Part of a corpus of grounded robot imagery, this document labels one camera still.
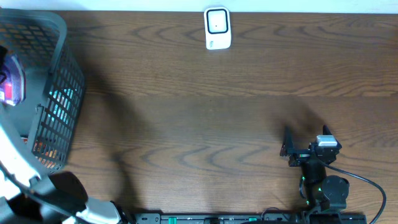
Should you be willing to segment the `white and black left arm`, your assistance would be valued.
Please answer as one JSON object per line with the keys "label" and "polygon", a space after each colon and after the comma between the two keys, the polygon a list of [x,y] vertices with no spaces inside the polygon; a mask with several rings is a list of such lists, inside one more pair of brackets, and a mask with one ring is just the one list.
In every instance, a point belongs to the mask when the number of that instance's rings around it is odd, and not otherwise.
{"label": "white and black left arm", "polygon": [[135,223],[112,201],[88,196],[71,172],[47,170],[1,110],[1,223]]}

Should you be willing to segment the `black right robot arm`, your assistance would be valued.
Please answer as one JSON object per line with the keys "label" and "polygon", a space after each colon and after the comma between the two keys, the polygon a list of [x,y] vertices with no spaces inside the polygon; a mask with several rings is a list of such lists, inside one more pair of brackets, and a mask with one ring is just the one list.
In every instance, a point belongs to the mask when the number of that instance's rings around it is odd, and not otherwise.
{"label": "black right robot arm", "polygon": [[306,149],[297,149],[289,128],[284,130],[280,156],[289,158],[289,166],[300,167],[300,193],[317,212],[339,212],[346,208],[349,182],[337,175],[327,175],[326,167],[336,161],[342,145],[327,126]]}

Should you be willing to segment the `purple Carefree pad package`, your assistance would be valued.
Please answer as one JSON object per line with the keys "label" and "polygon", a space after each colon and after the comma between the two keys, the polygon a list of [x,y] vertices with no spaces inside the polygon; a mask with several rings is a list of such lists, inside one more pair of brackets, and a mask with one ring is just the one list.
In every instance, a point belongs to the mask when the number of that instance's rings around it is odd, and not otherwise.
{"label": "purple Carefree pad package", "polygon": [[1,65],[1,103],[18,105],[25,100],[25,70],[16,54],[7,54]]}

